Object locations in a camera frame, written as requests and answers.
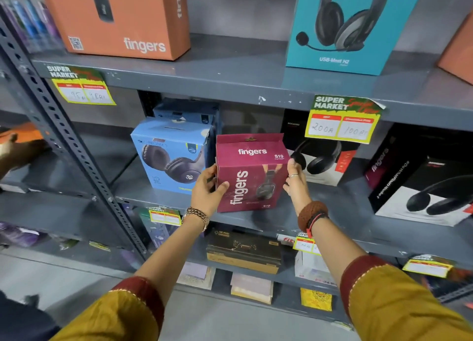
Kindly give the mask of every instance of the yellow sleeve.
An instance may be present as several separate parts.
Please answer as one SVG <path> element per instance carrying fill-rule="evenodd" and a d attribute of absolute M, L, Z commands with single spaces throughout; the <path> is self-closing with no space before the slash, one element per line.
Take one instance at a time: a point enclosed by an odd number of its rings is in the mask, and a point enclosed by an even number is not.
<path fill-rule="evenodd" d="M 94 302 L 51 341 L 156 341 L 151 310 L 127 290 L 112 290 Z"/>
<path fill-rule="evenodd" d="M 362 341 L 473 340 L 462 316 L 390 265 L 370 269 L 354 284 L 349 311 Z"/>

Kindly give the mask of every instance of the gray floor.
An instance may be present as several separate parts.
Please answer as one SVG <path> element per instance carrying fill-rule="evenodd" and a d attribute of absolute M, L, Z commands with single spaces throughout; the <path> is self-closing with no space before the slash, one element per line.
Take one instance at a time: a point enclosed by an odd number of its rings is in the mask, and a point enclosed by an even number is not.
<path fill-rule="evenodd" d="M 50 313 L 60 325 L 66 325 L 127 277 L 124 272 L 19 248 L 0 251 L 0 270 L 0 290 L 17 301 L 27 294 L 39 294 L 39 308 Z M 355 332 L 326 321 L 230 297 L 215 297 L 204 290 L 183 286 L 177 286 L 171 296 L 160 337 L 160 341 L 293 339 L 359 340 Z"/>

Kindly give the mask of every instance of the qr code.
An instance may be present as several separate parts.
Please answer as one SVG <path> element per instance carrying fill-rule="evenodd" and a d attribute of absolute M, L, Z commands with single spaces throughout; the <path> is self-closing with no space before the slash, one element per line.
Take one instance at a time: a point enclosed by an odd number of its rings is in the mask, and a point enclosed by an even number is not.
<path fill-rule="evenodd" d="M 82 46 L 82 42 L 80 41 L 80 38 L 78 37 L 70 37 L 68 36 L 70 44 L 72 45 L 72 48 L 74 50 L 83 50 L 84 47 Z"/>

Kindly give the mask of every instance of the maroon fingers s10 box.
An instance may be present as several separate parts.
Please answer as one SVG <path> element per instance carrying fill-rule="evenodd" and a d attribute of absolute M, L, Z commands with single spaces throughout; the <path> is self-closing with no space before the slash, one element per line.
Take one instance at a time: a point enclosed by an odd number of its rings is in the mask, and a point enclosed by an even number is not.
<path fill-rule="evenodd" d="M 230 186 L 217 211 L 276 206 L 287 178 L 289 154 L 282 133 L 217 135 L 217 186 Z"/>

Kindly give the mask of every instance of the gold wristwatch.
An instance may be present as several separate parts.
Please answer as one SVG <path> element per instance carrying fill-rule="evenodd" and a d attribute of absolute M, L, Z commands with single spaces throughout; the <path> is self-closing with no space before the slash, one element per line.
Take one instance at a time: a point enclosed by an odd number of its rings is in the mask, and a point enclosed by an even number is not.
<path fill-rule="evenodd" d="M 183 216 L 183 219 L 187 216 L 187 215 L 196 215 L 198 216 L 200 219 L 202 219 L 202 221 L 204 222 L 204 229 L 202 231 L 205 231 L 205 229 L 207 229 L 207 227 L 209 226 L 209 223 L 210 223 L 210 219 L 209 217 L 202 211 L 196 209 L 196 208 L 192 208 L 192 207 L 188 207 L 187 210 L 186 210 L 186 213 L 184 214 Z"/>

